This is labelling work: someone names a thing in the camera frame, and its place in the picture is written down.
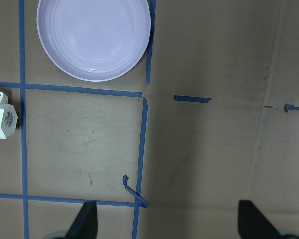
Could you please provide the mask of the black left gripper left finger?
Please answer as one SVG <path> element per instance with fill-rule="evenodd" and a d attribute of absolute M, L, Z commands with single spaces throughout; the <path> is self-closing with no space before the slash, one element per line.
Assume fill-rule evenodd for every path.
<path fill-rule="evenodd" d="M 98 233 L 98 217 L 96 201 L 83 204 L 78 215 L 69 228 L 67 239 L 95 239 Z"/>

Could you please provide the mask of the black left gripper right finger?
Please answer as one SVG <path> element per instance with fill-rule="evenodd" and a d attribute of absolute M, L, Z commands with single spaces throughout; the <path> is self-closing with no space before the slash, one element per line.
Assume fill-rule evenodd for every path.
<path fill-rule="evenodd" d="M 280 239 L 282 236 L 250 200 L 239 201 L 237 226 L 242 239 Z"/>

